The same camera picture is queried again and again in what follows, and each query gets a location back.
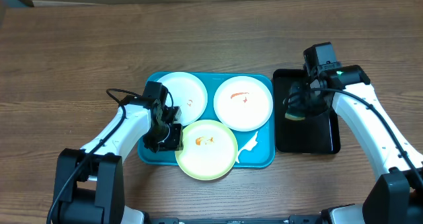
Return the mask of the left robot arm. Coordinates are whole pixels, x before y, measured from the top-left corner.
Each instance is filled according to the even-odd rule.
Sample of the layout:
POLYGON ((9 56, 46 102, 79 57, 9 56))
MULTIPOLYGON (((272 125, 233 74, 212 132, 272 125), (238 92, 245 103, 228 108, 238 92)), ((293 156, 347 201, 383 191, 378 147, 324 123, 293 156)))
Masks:
POLYGON ((143 94, 125 92, 112 121, 80 149, 58 156, 47 223, 148 223, 148 215, 125 204, 123 164, 138 141, 146 149, 180 151, 180 108, 162 83, 147 82, 143 94))

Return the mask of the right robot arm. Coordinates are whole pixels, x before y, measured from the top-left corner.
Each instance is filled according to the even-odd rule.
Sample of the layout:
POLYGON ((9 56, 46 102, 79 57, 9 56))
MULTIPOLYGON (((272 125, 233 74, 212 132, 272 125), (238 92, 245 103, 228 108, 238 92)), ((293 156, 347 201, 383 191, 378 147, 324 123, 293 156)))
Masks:
POLYGON ((324 209, 321 223, 421 223, 422 154, 402 135, 358 65, 342 66, 332 44, 303 52, 307 79, 284 99, 285 117, 305 120, 329 109, 352 130, 376 183, 362 204, 324 209))

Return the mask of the green yellow sponge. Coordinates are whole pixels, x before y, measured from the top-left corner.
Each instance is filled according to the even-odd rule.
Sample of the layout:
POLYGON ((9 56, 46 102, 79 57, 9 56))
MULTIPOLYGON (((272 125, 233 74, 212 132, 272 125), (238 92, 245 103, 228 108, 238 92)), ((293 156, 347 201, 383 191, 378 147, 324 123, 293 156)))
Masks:
POLYGON ((298 111, 287 111, 285 113, 285 118, 293 121, 300 121, 305 119, 305 115, 298 111))

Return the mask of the yellow-green plate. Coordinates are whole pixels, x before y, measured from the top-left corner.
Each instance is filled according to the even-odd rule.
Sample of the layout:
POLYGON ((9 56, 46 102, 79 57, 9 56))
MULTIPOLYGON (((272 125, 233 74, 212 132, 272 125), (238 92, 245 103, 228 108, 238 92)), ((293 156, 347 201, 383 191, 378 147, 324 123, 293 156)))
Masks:
POLYGON ((234 133, 221 122, 198 120, 182 131, 183 149, 175 152, 176 162, 188 176, 215 180, 234 166, 238 144, 234 133))

